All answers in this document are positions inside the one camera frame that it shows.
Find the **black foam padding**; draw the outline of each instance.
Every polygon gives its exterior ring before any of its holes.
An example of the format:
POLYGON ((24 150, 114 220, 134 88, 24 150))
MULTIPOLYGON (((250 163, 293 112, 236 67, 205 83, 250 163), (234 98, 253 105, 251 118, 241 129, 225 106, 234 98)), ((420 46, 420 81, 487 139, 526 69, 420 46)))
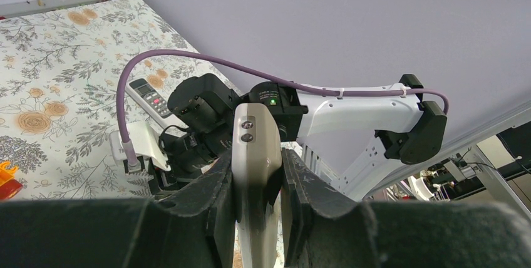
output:
POLYGON ((0 203, 1 267, 232 267, 230 153, 159 204, 0 203))
POLYGON ((529 223, 500 204, 362 202, 282 151, 288 267, 531 267, 529 223))

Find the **red object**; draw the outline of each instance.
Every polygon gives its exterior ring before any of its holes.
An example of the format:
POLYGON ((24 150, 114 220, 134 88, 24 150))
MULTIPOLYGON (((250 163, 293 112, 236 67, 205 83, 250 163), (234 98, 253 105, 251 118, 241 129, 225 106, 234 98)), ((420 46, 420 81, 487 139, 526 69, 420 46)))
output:
POLYGON ((9 199, 22 190, 22 184, 12 179, 0 187, 0 200, 9 199))

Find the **yellow object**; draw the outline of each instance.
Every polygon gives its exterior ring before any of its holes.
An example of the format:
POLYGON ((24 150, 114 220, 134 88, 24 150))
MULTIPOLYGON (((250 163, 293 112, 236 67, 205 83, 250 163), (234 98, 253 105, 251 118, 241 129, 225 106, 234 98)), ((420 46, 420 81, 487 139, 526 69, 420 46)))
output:
POLYGON ((0 186, 12 180, 14 178, 15 172, 18 170, 18 166, 14 166, 8 170, 10 164, 11 162, 9 160, 0 163, 0 186))

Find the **black bracket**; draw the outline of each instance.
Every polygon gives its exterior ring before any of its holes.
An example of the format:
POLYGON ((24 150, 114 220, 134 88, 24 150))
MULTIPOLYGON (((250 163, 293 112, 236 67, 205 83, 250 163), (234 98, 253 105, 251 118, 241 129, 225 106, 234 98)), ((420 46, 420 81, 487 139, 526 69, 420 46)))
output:
MULTIPOLYGON (((423 88, 412 74, 403 75, 400 82, 410 88, 423 88)), ((425 162, 441 150, 448 119, 435 101, 422 101, 422 94, 416 95, 420 100, 418 107, 423 113, 410 132, 376 130, 375 134, 386 149, 386 158, 400 160, 407 165, 425 162)))

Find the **camera lens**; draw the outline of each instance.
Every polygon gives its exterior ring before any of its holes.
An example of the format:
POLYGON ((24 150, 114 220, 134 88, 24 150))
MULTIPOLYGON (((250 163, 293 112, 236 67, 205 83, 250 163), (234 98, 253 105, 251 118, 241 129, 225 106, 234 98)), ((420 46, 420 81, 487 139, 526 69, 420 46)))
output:
POLYGON ((286 92, 277 83, 263 82, 254 86, 249 92, 251 103, 262 103, 265 106, 289 105, 286 92))

